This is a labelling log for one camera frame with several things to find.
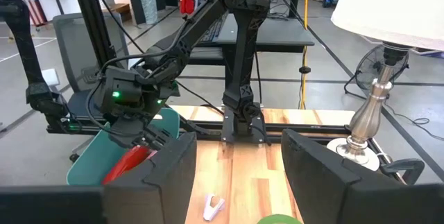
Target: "black fan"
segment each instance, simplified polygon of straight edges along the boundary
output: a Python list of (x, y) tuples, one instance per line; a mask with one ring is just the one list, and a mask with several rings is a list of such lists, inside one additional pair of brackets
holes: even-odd
[[(395, 79), (398, 78), (406, 68), (409, 68), (408, 61), (409, 54), (405, 55), (401, 61), (396, 62), (393, 68), (393, 75), (390, 78), (392, 83), (394, 83)], [(362, 98), (362, 96), (349, 92), (346, 88), (347, 85), (350, 84), (353, 79), (355, 79), (359, 88), (363, 89), (364, 93), (367, 94), (371, 89), (373, 80), (379, 77), (379, 73), (381, 72), (383, 66), (384, 46), (381, 44), (371, 49), (362, 58), (361, 62), (359, 62), (355, 74), (344, 86), (345, 93)]]

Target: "keyboard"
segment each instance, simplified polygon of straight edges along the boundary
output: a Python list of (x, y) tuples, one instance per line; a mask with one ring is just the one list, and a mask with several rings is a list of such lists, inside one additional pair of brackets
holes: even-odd
[(199, 43), (196, 46), (199, 47), (212, 47), (218, 46), (216, 43), (217, 37), (221, 32), (222, 25), (226, 19), (227, 15), (223, 15), (220, 19), (214, 22), (210, 28), (205, 32), (204, 36), (200, 39)]

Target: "green ball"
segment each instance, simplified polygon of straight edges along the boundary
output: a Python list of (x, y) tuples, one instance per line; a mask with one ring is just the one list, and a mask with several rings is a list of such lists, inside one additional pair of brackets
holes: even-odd
[(301, 224), (300, 221), (284, 214), (274, 214), (260, 220), (257, 224)]

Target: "white plastic clip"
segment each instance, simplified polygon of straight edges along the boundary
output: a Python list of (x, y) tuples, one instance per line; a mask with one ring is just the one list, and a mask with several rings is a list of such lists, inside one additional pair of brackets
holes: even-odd
[(213, 199), (214, 194), (209, 193), (207, 194), (207, 201), (205, 203), (205, 209), (203, 210), (203, 219), (206, 221), (212, 221), (213, 218), (216, 216), (217, 212), (223, 210), (225, 207), (225, 200), (220, 199), (219, 202), (215, 207), (211, 206), (211, 199)]

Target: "lamp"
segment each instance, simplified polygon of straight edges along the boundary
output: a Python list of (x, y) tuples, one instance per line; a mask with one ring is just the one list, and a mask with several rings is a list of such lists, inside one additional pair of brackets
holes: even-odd
[(444, 0), (339, 0), (332, 15), (336, 26), (383, 41), (384, 67), (366, 102), (350, 122), (352, 134), (327, 147), (376, 171), (379, 160), (367, 147), (379, 128), (382, 103), (392, 84), (393, 66), (411, 47), (444, 51)]

